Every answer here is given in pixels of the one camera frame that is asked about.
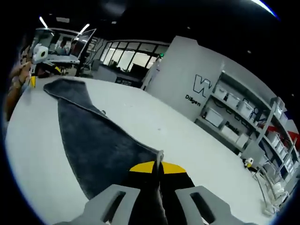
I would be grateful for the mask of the person's left hand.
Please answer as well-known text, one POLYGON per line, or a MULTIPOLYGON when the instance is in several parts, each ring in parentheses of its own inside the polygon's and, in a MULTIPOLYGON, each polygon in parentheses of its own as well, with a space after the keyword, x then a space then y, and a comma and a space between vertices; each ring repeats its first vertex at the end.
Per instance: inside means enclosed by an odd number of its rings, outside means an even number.
POLYGON ((14 85, 18 88, 22 87, 25 83, 27 77, 29 77, 29 71, 31 67, 31 62, 28 61, 24 64, 16 66, 11 72, 11 78, 14 79, 14 85))

